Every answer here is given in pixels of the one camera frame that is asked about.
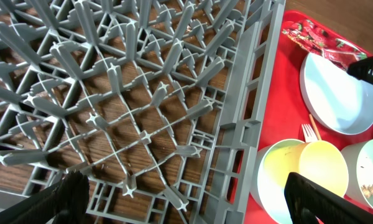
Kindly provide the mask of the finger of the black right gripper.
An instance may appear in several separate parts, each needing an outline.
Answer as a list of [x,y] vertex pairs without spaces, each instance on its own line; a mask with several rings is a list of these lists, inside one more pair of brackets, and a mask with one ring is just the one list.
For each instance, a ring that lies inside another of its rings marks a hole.
[[347,74],[373,85],[373,56],[350,64]]

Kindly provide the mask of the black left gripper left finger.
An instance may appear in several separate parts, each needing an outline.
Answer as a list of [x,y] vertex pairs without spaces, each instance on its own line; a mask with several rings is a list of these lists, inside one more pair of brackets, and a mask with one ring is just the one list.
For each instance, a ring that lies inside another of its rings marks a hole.
[[54,223],[80,224],[90,199],[88,177],[71,171],[45,190],[0,212],[0,224]]

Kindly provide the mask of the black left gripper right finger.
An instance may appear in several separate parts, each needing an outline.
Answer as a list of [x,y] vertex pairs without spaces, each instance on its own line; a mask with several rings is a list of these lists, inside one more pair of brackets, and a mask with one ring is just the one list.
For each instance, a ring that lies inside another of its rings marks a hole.
[[373,214],[296,172],[289,173],[284,196],[294,224],[373,224]]

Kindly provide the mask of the yellow plastic cup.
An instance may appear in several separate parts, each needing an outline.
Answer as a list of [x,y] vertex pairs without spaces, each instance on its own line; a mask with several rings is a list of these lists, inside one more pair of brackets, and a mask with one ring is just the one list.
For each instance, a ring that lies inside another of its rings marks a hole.
[[276,147],[266,155],[264,170],[281,187],[289,173],[296,172],[340,197],[345,195],[349,183],[344,157],[327,141]]

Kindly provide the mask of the small light blue bowl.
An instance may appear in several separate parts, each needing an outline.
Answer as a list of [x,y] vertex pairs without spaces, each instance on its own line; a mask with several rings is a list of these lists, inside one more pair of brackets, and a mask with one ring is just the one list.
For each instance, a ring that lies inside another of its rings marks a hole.
[[293,161],[292,148],[298,139],[284,139],[257,152],[250,193],[277,223],[291,223],[284,187]]

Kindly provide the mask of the red snack wrapper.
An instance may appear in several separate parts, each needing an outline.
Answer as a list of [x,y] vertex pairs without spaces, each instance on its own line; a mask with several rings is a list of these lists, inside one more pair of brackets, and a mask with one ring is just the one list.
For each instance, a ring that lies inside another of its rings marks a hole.
[[367,54],[355,45],[337,38],[309,19],[289,23],[282,34],[307,52],[317,54],[345,71],[350,64],[367,58]]

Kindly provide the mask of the green bowl with food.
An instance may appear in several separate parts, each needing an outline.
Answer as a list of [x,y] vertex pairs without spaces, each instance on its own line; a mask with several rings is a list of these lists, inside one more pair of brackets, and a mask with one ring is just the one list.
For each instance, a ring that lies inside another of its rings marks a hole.
[[349,172],[346,195],[373,209],[373,139],[341,150]]

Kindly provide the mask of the grey plastic dishwasher rack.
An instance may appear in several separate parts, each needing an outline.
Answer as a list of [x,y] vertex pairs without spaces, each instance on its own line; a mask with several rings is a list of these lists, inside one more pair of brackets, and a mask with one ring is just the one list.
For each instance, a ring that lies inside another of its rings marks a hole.
[[90,223],[242,223],[284,1],[0,1],[0,211],[86,172]]

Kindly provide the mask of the large light blue plate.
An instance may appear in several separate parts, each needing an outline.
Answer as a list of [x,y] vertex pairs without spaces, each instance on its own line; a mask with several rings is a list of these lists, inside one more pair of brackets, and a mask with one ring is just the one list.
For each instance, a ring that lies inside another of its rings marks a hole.
[[357,135],[373,125],[373,85],[348,75],[330,60],[308,53],[299,82],[308,111],[323,126]]

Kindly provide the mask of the wooden chopstick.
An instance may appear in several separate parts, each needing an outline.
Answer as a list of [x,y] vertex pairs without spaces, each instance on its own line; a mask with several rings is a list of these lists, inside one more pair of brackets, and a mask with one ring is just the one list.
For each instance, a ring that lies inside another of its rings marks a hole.
[[319,141],[321,141],[322,138],[321,138],[321,136],[320,136],[319,130],[318,130],[317,126],[316,126],[316,123],[315,123],[315,120],[314,120],[312,114],[309,114],[309,119],[310,119],[311,126],[312,126],[312,128],[313,128],[313,130],[314,130],[314,133],[315,133],[317,139],[318,139]]

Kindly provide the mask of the white plastic fork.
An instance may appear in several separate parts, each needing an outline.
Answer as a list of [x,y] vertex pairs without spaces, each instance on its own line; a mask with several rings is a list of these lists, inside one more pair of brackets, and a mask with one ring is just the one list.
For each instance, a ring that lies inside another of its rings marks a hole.
[[302,124],[302,131],[303,131],[305,142],[315,142],[318,140],[310,124]]

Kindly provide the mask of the red plastic tray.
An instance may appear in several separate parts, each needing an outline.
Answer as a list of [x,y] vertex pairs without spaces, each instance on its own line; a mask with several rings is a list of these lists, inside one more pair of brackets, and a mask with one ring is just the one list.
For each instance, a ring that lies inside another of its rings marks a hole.
[[[330,35],[343,36],[313,20],[308,15],[288,10],[283,14],[281,31],[294,22],[309,19]],[[310,123],[299,85],[299,73],[303,59],[308,54],[285,34],[280,34],[269,95],[265,109],[264,122],[259,139],[259,150],[286,138],[303,139],[303,123]],[[323,125],[318,125],[321,137],[334,144],[340,150],[350,144],[373,139],[373,125],[362,134],[347,136],[336,133]],[[244,223],[276,223],[249,195]]]

